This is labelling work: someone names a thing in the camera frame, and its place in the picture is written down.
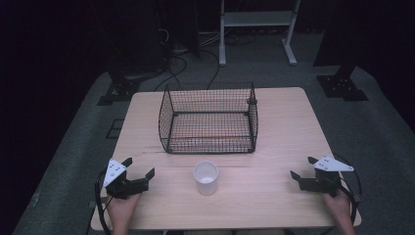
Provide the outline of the black stand base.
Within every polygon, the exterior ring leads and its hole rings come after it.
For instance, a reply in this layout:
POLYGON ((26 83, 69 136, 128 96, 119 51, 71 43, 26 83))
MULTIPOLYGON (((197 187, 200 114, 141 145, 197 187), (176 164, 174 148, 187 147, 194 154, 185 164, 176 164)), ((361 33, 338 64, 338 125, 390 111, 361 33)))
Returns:
POLYGON ((141 81, 139 79, 128 79, 120 74, 110 74, 111 83, 107 92, 100 97, 98 106, 109 106, 113 102, 130 101, 132 96, 138 92, 141 81))
POLYGON ((367 101, 365 93, 351 79, 355 65, 341 65, 335 74, 317 75, 316 78, 328 98, 345 101, 367 101))

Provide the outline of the person's right hand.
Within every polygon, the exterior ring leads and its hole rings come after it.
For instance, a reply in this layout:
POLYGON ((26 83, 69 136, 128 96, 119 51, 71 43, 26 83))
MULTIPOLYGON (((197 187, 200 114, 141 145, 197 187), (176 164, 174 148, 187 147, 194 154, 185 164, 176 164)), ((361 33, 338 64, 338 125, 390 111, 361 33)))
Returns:
POLYGON ((338 190, 335 196, 323 194, 322 198, 329 215, 335 222, 351 222, 350 201, 348 196, 343 191, 338 190))

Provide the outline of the person's left hand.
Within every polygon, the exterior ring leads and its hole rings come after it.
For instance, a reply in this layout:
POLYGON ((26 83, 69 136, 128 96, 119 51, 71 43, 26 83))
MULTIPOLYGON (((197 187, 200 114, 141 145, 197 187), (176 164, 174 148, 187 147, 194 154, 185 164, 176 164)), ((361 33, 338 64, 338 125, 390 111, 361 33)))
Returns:
POLYGON ((107 205, 113 228, 127 228, 135 213, 135 209, 141 195, 136 194, 127 199, 111 198, 107 205))

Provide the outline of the white cup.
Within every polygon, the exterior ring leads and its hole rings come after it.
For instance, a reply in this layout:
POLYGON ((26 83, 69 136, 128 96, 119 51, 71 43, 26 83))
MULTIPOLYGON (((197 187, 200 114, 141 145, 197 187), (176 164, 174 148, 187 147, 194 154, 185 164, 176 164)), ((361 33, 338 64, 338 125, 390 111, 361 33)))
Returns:
POLYGON ((200 194, 208 196, 216 192, 218 168, 214 163, 210 161, 197 163, 193 174, 200 194))

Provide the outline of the white metal stand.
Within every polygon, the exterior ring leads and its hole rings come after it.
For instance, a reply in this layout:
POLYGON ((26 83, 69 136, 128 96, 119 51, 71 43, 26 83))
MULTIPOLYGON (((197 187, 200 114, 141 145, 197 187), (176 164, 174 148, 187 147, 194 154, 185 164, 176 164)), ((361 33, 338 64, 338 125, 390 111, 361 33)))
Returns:
POLYGON ((298 62, 291 47, 292 36, 294 33, 297 17, 299 14, 301 0, 295 0, 295 4, 290 11, 271 11, 271 12, 226 12, 225 0, 221 0, 220 25, 219 25, 219 46, 218 62, 221 66, 226 65, 226 44, 225 29, 231 27, 249 26, 286 26, 288 32, 282 39, 289 64, 295 66, 298 62))

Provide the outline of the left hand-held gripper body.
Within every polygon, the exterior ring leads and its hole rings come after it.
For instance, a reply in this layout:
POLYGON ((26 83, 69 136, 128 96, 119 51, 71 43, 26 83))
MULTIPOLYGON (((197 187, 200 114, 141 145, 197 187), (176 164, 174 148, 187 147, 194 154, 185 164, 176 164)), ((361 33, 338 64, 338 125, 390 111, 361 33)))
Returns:
POLYGON ((126 178, 126 170, 127 167, 115 159, 109 160, 103 183, 108 195, 117 199, 127 199, 149 190, 150 181, 145 177, 129 180, 126 178))

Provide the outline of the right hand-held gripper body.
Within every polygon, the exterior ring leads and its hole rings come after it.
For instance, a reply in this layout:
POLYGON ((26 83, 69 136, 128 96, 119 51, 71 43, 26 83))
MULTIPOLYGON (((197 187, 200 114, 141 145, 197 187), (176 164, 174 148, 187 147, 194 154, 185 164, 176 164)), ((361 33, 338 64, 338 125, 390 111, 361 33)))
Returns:
POLYGON ((353 172, 354 168, 331 157, 322 157, 314 166, 313 178, 300 178, 299 187, 302 191, 328 193, 335 196, 343 187, 341 172, 353 172))

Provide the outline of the black wire mesh basket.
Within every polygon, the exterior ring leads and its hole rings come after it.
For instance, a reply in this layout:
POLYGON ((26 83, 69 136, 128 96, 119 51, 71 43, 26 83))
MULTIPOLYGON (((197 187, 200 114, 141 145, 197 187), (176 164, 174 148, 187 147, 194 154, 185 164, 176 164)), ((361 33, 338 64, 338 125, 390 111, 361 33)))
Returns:
POLYGON ((159 138, 170 154, 247 154, 258 135, 251 82, 174 83, 163 92, 159 138))

